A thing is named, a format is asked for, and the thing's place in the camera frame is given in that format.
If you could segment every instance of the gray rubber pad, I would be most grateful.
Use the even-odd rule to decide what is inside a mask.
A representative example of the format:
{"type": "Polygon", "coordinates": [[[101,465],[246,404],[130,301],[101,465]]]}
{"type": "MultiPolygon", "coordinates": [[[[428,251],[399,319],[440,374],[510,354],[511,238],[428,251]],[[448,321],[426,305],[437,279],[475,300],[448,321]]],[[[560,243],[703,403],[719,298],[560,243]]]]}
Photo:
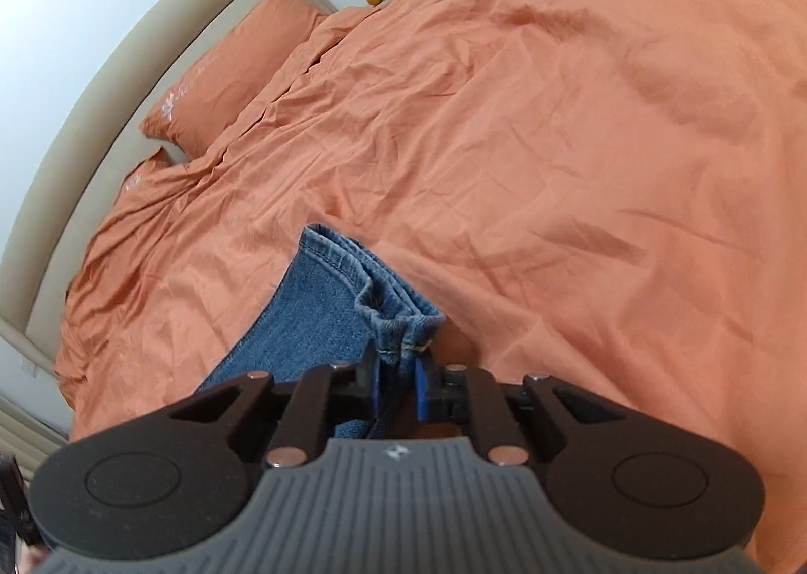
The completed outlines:
{"type": "Polygon", "coordinates": [[[59,550],[37,571],[761,573],[740,547],[685,563],[601,547],[560,519],[529,469],[490,464],[465,437],[331,440],[311,464],[266,472],[241,515],[196,547],[140,563],[104,563],[59,550]]]}

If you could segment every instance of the jeans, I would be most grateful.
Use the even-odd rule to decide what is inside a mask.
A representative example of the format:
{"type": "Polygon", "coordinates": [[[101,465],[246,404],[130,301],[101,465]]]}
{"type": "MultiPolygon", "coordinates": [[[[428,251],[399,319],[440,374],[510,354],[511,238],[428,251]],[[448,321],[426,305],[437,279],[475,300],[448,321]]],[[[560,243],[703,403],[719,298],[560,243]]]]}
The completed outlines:
{"type": "Polygon", "coordinates": [[[358,241],[315,223],[303,230],[269,305],[200,390],[249,371],[271,371],[284,383],[334,360],[358,363],[372,339],[387,383],[379,417],[342,424],[336,435],[383,437],[412,384],[417,355],[444,321],[433,304],[358,241]]]}

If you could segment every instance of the orange pillow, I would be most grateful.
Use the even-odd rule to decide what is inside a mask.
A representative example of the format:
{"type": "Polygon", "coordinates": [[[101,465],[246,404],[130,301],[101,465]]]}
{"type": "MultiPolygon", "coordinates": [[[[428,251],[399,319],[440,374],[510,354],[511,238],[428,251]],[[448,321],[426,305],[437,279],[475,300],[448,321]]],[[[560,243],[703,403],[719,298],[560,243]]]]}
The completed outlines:
{"type": "Polygon", "coordinates": [[[324,18],[307,0],[262,0],[171,85],[140,131],[189,160],[202,156],[324,18]]]}

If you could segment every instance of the beige headboard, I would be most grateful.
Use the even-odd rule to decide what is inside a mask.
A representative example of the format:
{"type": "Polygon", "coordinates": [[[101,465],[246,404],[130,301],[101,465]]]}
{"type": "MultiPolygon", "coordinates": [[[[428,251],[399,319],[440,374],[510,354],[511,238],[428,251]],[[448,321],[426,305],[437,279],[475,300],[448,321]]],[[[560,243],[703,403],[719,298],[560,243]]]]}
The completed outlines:
{"type": "MultiPolygon", "coordinates": [[[[160,0],[87,85],[27,191],[0,260],[0,336],[53,370],[70,279],[128,171],[165,142],[137,125],[259,0],[160,0]]],[[[310,0],[335,11],[328,0],[310,0]]],[[[182,154],[172,150],[180,161],[182,154]]]]}

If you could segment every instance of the skin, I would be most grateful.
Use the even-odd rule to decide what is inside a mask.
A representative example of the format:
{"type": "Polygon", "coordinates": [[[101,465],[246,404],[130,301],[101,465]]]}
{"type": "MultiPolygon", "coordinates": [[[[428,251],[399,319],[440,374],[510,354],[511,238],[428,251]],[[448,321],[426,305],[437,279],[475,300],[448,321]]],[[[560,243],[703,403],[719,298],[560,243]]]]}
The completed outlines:
{"type": "Polygon", "coordinates": [[[34,571],[34,567],[43,563],[48,553],[50,552],[47,550],[47,547],[28,547],[23,544],[17,571],[19,574],[31,574],[31,572],[34,571]]]}

